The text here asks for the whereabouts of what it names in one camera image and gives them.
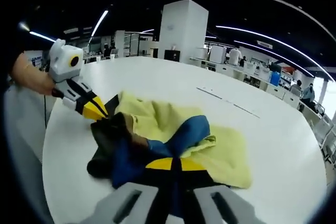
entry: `human arm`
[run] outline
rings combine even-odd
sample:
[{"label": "human arm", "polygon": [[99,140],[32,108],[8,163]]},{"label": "human arm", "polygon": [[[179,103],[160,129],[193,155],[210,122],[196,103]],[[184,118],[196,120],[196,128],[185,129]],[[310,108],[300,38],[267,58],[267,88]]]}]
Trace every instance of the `human arm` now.
[{"label": "human arm", "polygon": [[54,81],[48,73],[34,67],[24,53],[21,53],[16,59],[10,76],[20,85],[40,94],[51,95],[55,87]]}]

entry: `yellow cloth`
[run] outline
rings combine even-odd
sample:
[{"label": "yellow cloth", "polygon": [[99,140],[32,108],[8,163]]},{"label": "yellow cloth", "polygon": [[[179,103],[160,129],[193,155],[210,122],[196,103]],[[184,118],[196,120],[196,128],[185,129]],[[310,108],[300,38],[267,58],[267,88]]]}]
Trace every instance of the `yellow cloth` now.
[{"label": "yellow cloth", "polygon": [[[127,92],[119,94],[116,113],[133,117],[134,133],[151,140],[167,142],[190,117],[203,115],[199,108],[180,107],[161,101],[144,101]],[[210,125],[211,135],[182,157],[203,165],[215,182],[240,188],[251,185],[244,137],[228,127]]]}]

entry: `blue container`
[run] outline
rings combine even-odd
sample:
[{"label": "blue container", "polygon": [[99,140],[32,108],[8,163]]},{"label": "blue container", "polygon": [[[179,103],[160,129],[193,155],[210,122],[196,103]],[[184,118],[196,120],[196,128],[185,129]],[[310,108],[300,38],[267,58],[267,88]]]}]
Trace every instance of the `blue container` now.
[{"label": "blue container", "polygon": [[280,73],[272,72],[270,83],[274,86],[278,86],[280,82]]}]

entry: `white table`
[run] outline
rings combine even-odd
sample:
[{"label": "white table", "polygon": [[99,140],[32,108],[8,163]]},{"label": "white table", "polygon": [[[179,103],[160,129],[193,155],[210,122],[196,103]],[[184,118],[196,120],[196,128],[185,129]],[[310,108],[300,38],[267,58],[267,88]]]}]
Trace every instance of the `white table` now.
[{"label": "white table", "polygon": [[[199,106],[210,123],[241,131],[253,184],[234,191],[266,223],[304,223],[324,198],[325,168],[314,134],[299,111],[276,97],[223,74],[148,57],[89,63],[81,74],[103,102],[125,90],[146,99]],[[109,181],[86,171],[97,149],[90,123],[60,100],[55,103],[43,151],[44,189],[55,224],[84,220],[112,192]]]}]

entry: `white pillar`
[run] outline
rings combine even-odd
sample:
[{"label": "white pillar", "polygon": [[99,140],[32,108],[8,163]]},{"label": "white pillar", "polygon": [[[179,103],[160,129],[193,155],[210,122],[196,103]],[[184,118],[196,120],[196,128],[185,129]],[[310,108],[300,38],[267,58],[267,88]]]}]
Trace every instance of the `white pillar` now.
[{"label": "white pillar", "polygon": [[125,31],[118,30],[115,32],[114,45],[118,49],[118,57],[124,57],[124,42],[125,42]]},{"label": "white pillar", "polygon": [[204,47],[209,12],[193,2],[183,0],[163,7],[159,55],[165,50],[178,50],[180,62],[190,63],[190,57],[201,57]]},{"label": "white pillar", "polygon": [[327,86],[328,86],[328,80],[324,80],[323,82],[323,85],[322,85],[322,90],[321,90],[321,95],[320,95],[320,98],[319,98],[319,103],[322,104],[323,102],[323,99],[324,99],[324,96],[325,96],[325,92],[327,90]]},{"label": "white pillar", "polygon": [[132,34],[130,41],[130,53],[132,56],[138,55],[139,34]]}]

